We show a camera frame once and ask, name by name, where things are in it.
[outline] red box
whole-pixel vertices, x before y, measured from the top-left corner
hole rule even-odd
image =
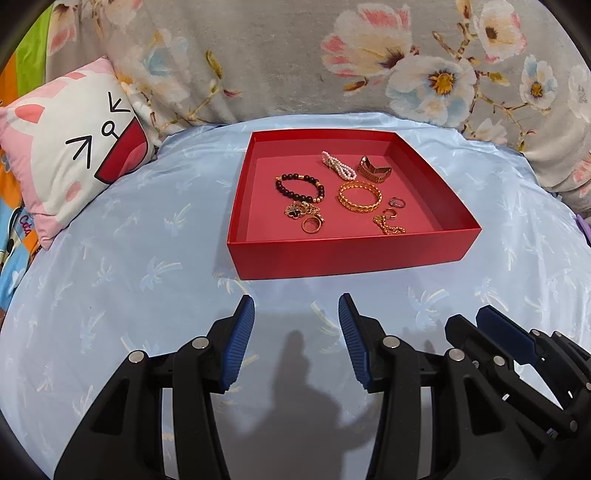
[[[322,163],[323,150],[354,168],[363,155],[376,167],[392,167],[390,177],[376,185],[384,197],[376,211],[355,213],[339,203],[343,180]],[[326,197],[316,204],[325,219],[318,233],[305,233],[301,219],[284,214],[292,200],[275,188],[275,177],[284,173],[310,175],[325,186]],[[361,175],[358,180],[366,181]],[[308,182],[284,184],[316,197],[316,188]],[[360,205],[375,202],[363,189],[348,190],[346,195]],[[391,197],[406,201],[405,208],[397,209],[396,220],[389,221],[405,228],[406,234],[384,235],[373,222]],[[252,134],[234,199],[228,249],[243,280],[315,277],[460,260],[480,230],[445,181],[395,133],[275,130]]]

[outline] jewelry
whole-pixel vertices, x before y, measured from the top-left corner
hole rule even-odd
[[[396,216],[398,215],[396,213],[396,210],[394,210],[392,207],[388,207],[386,208],[382,213],[386,213],[386,212],[392,212],[393,215],[389,215],[386,217],[387,220],[394,220],[396,218]]]
[[[312,222],[316,224],[316,227],[313,230],[306,230],[306,224]],[[320,231],[320,227],[322,227],[322,224],[324,223],[324,219],[320,216],[320,214],[315,213],[314,215],[312,215],[311,217],[308,217],[306,220],[304,220],[301,223],[301,229],[306,232],[306,233],[318,233]]]
[[[406,202],[398,197],[392,197],[388,200],[388,205],[396,208],[404,208],[406,207]]]
[[[341,163],[338,158],[332,157],[328,152],[322,152],[322,163],[337,172],[343,180],[351,181],[357,178],[353,167]]]
[[[384,235],[398,235],[399,233],[406,233],[406,230],[401,226],[390,226],[386,223],[388,218],[385,215],[376,215],[374,223],[378,225],[384,232]]]
[[[392,173],[391,167],[374,167],[368,157],[363,157],[357,167],[357,171],[366,179],[374,183],[383,183]]]
[[[347,200],[345,197],[345,190],[349,189],[369,190],[375,195],[376,202],[371,205],[357,205],[356,203]],[[347,183],[343,183],[339,188],[339,202],[343,205],[343,207],[345,207],[347,210],[351,210],[352,212],[369,213],[378,208],[379,204],[382,202],[382,192],[380,192],[373,185],[365,183],[364,181],[348,181]]]
[[[285,209],[285,214],[294,220],[304,215],[315,215],[320,212],[320,209],[308,202],[294,202]]]
[[[291,190],[286,189],[283,184],[281,183],[282,180],[305,180],[309,181],[312,185],[315,185],[318,189],[318,197],[312,198],[311,196],[306,195],[299,195],[297,193],[292,192]],[[275,177],[275,187],[279,190],[279,193],[282,195],[289,197],[290,199],[299,200],[300,202],[308,202],[308,203],[320,203],[324,198],[324,185],[320,183],[318,179],[314,177],[310,177],[309,175],[298,175],[297,173],[289,173],[284,174],[281,177]]]

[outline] cartoon pillow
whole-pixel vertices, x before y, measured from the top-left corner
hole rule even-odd
[[[0,108],[0,145],[43,248],[154,153],[104,57]]]

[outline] light blue bedsheet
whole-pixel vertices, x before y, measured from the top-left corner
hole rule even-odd
[[[238,280],[226,233],[251,132],[316,127],[395,131],[415,147],[483,227],[464,259]],[[244,365],[230,392],[214,399],[232,479],[359,480],[381,398],[355,380],[338,326],[339,296],[350,292],[360,312],[417,349],[443,353],[446,319],[474,319],[489,303],[526,329],[558,329],[589,349],[591,249],[573,217],[537,185],[521,155],[454,130],[380,113],[192,129],[102,193],[33,262],[0,334],[0,408],[51,475],[129,351],[175,351],[248,293],[256,321]],[[540,386],[532,373],[523,375]],[[175,475],[169,395],[165,411],[165,456]]]

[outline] pearl bracelet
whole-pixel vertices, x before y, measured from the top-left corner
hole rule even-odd
[[[328,168],[337,172],[343,180],[352,181],[357,178],[354,168],[341,163],[338,158],[332,157],[328,152],[322,152],[322,162]]]

